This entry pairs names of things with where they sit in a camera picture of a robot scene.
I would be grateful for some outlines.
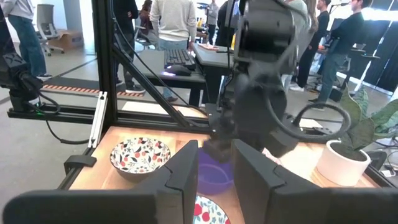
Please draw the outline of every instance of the patterned bowl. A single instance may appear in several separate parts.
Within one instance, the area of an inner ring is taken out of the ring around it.
[[[156,139],[127,139],[116,145],[110,155],[111,163],[127,180],[148,174],[170,159],[170,149]]]
[[[214,201],[197,195],[195,210],[193,212],[193,224],[231,224],[225,212]]]

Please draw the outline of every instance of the computer mouse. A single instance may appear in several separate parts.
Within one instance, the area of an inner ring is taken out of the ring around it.
[[[190,76],[192,73],[191,70],[185,68],[183,65],[172,65],[164,71],[178,76]]]

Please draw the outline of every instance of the pants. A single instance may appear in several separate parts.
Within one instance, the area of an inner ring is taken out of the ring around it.
[[[280,77],[280,80],[282,81],[282,85],[284,86],[286,93],[289,90],[289,85],[290,85],[290,82],[292,81],[292,77],[293,77],[293,75],[289,75],[289,74],[283,74]]]
[[[170,41],[159,39],[159,50],[185,50],[188,48],[187,41]],[[167,88],[163,87],[163,96],[165,98],[172,97],[172,92]]]
[[[323,61],[322,70],[322,89],[318,96],[319,102],[326,102],[329,99],[333,89],[333,83],[336,79],[337,68],[344,64],[346,55],[328,54]]]
[[[154,30],[149,30],[148,34],[143,34],[141,32],[140,35],[146,38],[150,44],[155,46],[155,49],[159,47],[159,37],[156,35]]]
[[[130,43],[131,47],[134,48],[135,46],[135,42],[134,42],[134,34],[124,34],[124,36],[126,36],[127,41]],[[130,57],[132,59],[134,59],[134,52],[130,49],[130,46],[126,43],[126,41],[124,40],[123,36],[121,34],[118,34],[120,43],[121,43],[121,48],[126,51],[126,53],[128,55],[130,55]],[[115,79],[119,80],[118,78],[118,71],[119,71],[119,62],[118,61],[114,61],[115,64]],[[126,88],[132,88],[135,83],[132,81],[132,75],[127,71],[127,69],[125,67],[123,67],[123,77],[124,77],[124,82],[126,83]]]
[[[47,69],[45,67],[45,59],[37,37],[32,20],[20,16],[8,16],[8,21],[17,31],[20,41],[19,50],[21,57],[25,60],[28,68],[33,76],[45,75]]]
[[[216,32],[216,25],[209,24],[209,43],[213,45],[213,38]]]
[[[316,48],[306,49],[298,64],[298,74],[296,77],[297,85],[301,88],[304,88],[307,84],[308,76],[310,74],[310,69],[312,65],[313,58],[317,53]]]

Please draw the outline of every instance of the man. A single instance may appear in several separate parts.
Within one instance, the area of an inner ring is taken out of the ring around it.
[[[227,26],[225,26],[227,7],[228,7],[228,1],[224,2],[224,4],[220,7],[217,17],[218,32],[216,38],[216,45],[222,47],[231,46],[232,38],[235,33],[234,28],[228,28]]]
[[[371,3],[372,0],[351,0],[353,14],[344,20],[337,29],[332,30],[331,38],[338,39],[338,42],[332,51],[328,51],[326,55],[322,70],[322,89],[318,98],[310,100],[310,103],[325,103],[329,99],[337,68],[344,64],[348,52],[355,44],[355,40],[363,27],[364,19],[361,11],[370,6]],[[322,106],[317,106],[314,109],[324,110]]]
[[[19,38],[19,50],[33,76],[46,81],[52,78],[47,74],[45,59],[33,26],[34,8],[31,0],[0,0],[4,17],[14,27]]]
[[[328,5],[331,0],[318,0],[317,9],[320,11],[318,16],[318,30],[314,33],[310,45],[303,53],[298,64],[297,84],[290,87],[293,91],[304,91],[310,73],[313,58],[318,50],[321,38],[325,36],[329,24]]]
[[[116,17],[116,20],[120,26],[121,30],[117,30],[119,40],[121,42],[121,48],[126,51],[127,54],[130,55],[131,58],[134,58],[134,52],[130,48],[134,48],[134,27],[132,26],[132,19],[138,18],[138,8],[135,0],[114,0],[113,1],[113,12]],[[114,75],[116,78],[116,85],[121,85],[123,82],[118,78],[118,70],[119,70],[119,62],[115,61],[115,69]],[[124,81],[126,82],[126,93],[144,93],[145,89],[140,85],[136,85],[133,80],[131,74],[127,71],[125,67],[123,67],[123,76]]]
[[[208,26],[209,26],[209,43],[213,45],[213,37],[216,32],[217,25],[217,14],[218,14],[218,6],[216,4],[216,0],[211,0],[211,4],[208,7]]]
[[[159,35],[159,50],[185,50],[189,38],[188,47],[192,49],[197,34],[196,8],[194,0],[153,0],[150,21]],[[177,101],[166,87],[163,96],[169,102]]]

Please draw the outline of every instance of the cardboard box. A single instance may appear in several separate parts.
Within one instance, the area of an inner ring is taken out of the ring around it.
[[[84,46],[83,33],[73,30],[58,30],[59,39],[49,40],[49,45],[60,47],[64,50],[75,49]]]

